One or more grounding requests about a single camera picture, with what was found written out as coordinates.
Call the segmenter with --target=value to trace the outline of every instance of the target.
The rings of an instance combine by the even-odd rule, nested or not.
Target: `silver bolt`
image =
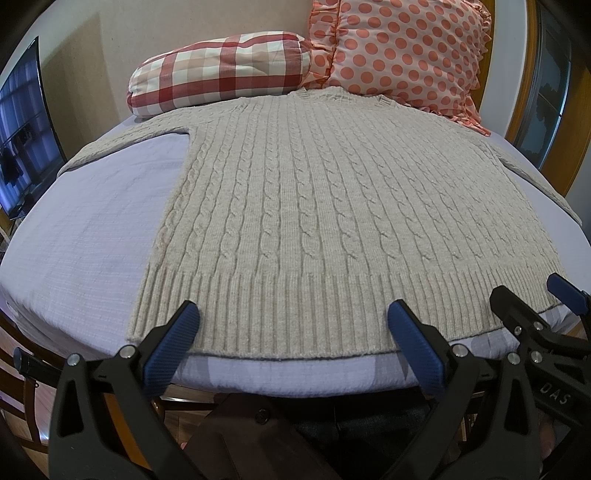
[[[79,361],[80,355],[78,355],[77,353],[73,353],[68,357],[68,365],[70,365],[71,367],[75,367],[76,365],[78,365]]]
[[[121,347],[121,350],[119,350],[119,356],[121,358],[131,358],[133,357],[135,353],[135,347],[133,345],[125,345],[124,347]]]
[[[468,348],[466,348],[461,343],[456,343],[454,346],[452,346],[452,352],[455,356],[463,358],[468,354]]]
[[[511,352],[507,355],[507,360],[509,360],[509,363],[512,365],[519,365],[519,362],[521,362],[521,358],[515,352]]]
[[[534,350],[533,352],[531,352],[531,359],[534,361],[535,364],[539,364],[544,359],[544,357],[542,357],[542,354],[539,353],[539,351]]]

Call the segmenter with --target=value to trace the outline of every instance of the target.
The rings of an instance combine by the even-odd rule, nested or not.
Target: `polka dot pillow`
[[[490,27],[478,0],[315,0],[303,86],[381,93],[489,135],[470,90]]]

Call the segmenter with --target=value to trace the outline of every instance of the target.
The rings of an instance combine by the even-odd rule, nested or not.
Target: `white bed sheet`
[[[136,121],[129,118],[113,131]],[[529,166],[498,135],[491,141]],[[126,343],[138,286],[187,145],[186,135],[163,135],[68,172],[51,186],[18,228],[0,266],[0,290],[28,336],[64,356],[76,351],[89,359],[113,355]],[[591,247],[582,230],[535,187],[508,174],[530,198],[569,279],[591,291]],[[545,316],[554,327],[566,329],[576,321],[568,313],[560,306]],[[517,344],[506,329],[461,343],[489,357],[499,357]],[[174,381],[210,391],[288,397],[416,384],[398,353],[294,361],[190,355]]]

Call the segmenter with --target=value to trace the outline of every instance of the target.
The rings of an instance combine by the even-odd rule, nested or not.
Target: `television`
[[[26,215],[65,162],[45,102],[37,37],[0,89],[0,205],[8,217]]]

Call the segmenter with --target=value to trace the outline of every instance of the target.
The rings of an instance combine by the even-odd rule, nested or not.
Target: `glass panel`
[[[560,116],[539,95],[533,107],[534,112],[528,123],[522,126],[525,134],[516,147],[536,168],[540,168],[545,160],[550,142],[554,138]]]
[[[540,70],[540,93],[560,111],[569,81],[569,60],[551,35],[545,35]]]
[[[550,35],[554,37],[562,52],[570,59],[570,39],[554,15],[542,7],[542,23]]]

